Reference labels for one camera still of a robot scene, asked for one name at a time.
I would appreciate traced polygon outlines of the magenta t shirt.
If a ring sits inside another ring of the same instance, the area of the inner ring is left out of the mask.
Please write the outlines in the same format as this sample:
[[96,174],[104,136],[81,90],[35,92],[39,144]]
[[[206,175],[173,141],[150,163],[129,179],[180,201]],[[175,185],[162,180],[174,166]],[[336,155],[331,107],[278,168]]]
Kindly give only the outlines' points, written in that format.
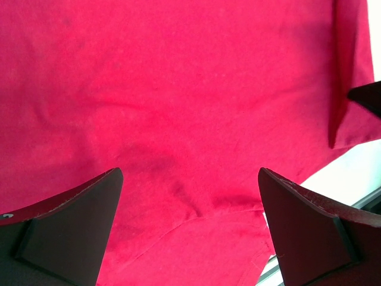
[[379,139],[373,78],[366,1],[2,1],[1,210],[119,167],[98,285],[255,285],[258,171]]

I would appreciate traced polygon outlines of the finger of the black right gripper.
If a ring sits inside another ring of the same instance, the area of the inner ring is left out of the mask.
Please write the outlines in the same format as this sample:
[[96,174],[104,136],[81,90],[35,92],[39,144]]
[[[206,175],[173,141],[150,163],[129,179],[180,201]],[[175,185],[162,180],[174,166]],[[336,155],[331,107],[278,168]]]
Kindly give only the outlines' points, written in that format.
[[352,88],[347,97],[375,116],[381,116],[381,81]]

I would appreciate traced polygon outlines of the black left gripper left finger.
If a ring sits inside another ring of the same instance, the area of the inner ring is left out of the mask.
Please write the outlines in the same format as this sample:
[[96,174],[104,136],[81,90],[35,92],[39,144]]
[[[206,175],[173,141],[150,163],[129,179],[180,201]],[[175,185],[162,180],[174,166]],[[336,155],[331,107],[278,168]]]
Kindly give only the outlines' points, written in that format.
[[122,186],[113,168],[1,214],[1,285],[95,285]]

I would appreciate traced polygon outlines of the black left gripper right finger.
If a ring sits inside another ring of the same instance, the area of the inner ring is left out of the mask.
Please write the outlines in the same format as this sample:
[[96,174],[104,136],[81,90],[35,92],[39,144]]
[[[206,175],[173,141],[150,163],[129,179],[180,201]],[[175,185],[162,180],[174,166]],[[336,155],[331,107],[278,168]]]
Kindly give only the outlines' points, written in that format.
[[380,215],[261,168],[258,185],[285,285],[380,285]]

